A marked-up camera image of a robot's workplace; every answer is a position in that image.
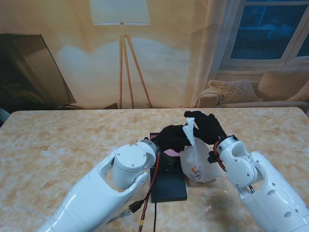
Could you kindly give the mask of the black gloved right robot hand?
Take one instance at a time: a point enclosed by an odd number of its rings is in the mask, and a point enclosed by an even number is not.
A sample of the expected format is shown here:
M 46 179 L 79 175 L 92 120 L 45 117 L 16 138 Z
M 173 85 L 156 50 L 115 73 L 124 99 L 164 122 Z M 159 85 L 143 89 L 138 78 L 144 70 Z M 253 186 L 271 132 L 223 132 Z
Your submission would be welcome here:
M 194 118 L 197 128 L 194 128 L 194 136 L 208 145 L 214 145 L 217 141 L 227 137 L 219 121 L 213 114 L 206 115 L 201 111 L 186 111 L 186 118 Z

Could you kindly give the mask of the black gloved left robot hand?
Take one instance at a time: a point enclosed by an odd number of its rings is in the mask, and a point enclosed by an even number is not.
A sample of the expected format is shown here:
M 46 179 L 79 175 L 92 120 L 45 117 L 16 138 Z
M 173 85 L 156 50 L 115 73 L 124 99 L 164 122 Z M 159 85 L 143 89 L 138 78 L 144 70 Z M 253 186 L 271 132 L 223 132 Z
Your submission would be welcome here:
M 183 125 L 169 125 L 151 141 L 160 152 L 174 150 L 177 153 L 184 151 L 186 146 L 191 146 L 190 141 L 183 131 Z

